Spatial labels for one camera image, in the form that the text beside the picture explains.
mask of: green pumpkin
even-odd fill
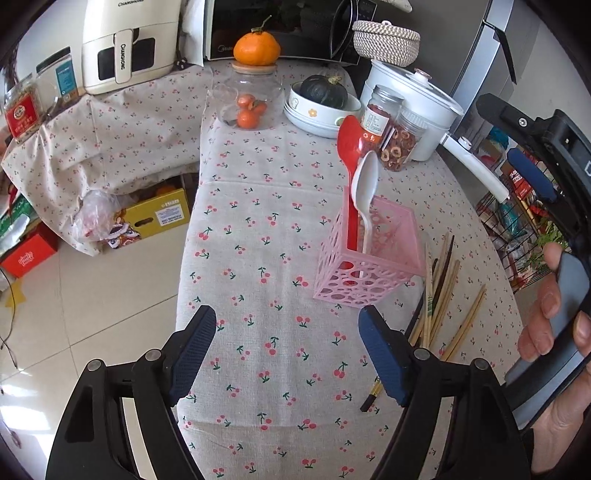
[[[341,77],[338,76],[312,75],[302,82],[299,93],[311,102],[340,110],[347,104],[349,97],[340,81]]]

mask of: cable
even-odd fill
[[[12,296],[12,318],[10,320],[10,330],[8,331],[8,335],[6,336],[6,338],[2,338],[0,336],[0,351],[4,348],[4,346],[6,346],[6,348],[8,350],[8,354],[10,355],[10,360],[12,360],[12,364],[14,365],[14,368],[18,368],[16,356],[14,355],[14,352],[7,344],[7,341],[10,338],[10,336],[12,335],[12,330],[14,328],[14,317],[16,316],[16,313],[17,313],[17,302],[14,298],[14,290],[12,289],[12,284],[10,283],[10,280],[8,279],[6,274],[4,273],[4,270],[2,270],[1,268],[0,268],[0,273],[2,273],[2,275],[4,276],[6,281],[8,282],[8,287],[10,288],[10,295]]]

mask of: fingernail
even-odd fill
[[[540,302],[540,307],[546,318],[549,318],[554,313],[556,303],[556,297],[552,292],[548,292],[546,295],[544,295],[544,298]]]
[[[534,343],[540,355],[545,355],[552,349],[552,339],[546,333],[534,340]]]
[[[535,349],[533,343],[528,342],[521,348],[521,356],[523,357],[523,360],[533,362],[538,358],[538,351]]]
[[[588,340],[591,337],[591,320],[584,313],[579,313],[576,329],[581,340]]]

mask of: cardboard box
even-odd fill
[[[20,278],[56,253],[59,242],[60,238],[45,223],[40,223],[4,256],[0,265]]]
[[[183,189],[165,193],[120,211],[107,239],[111,248],[121,248],[142,238],[189,222],[190,212]]]
[[[486,153],[489,154],[489,156],[496,162],[498,162],[501,157],[503,156],[503,152],[499,151],[497,149],[496,146],[493,145],[493,143],[488,140],[487,138],[485,138],[482,142],[480,142],[480,145],[478,145],[478,148],[483,149]]]

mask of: human hand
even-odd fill
[[[552,271],[560,262],[562,248],[550,243],[544,247],[544,259]],[[543,279],[538,298],[532,305],[527,324],[517,342],[521,358],[532,362],[545,355],[554,345],[550,320],[560,308],[560,290],[554,274]],[[579,352],[591,352],[591,319],[583,312],[577,314],[574,342]],[[534,454],[531,470],[542,473],[556,466],[583,423],[583,412],[591,403],[591,364],[558,396],[534,423]]]

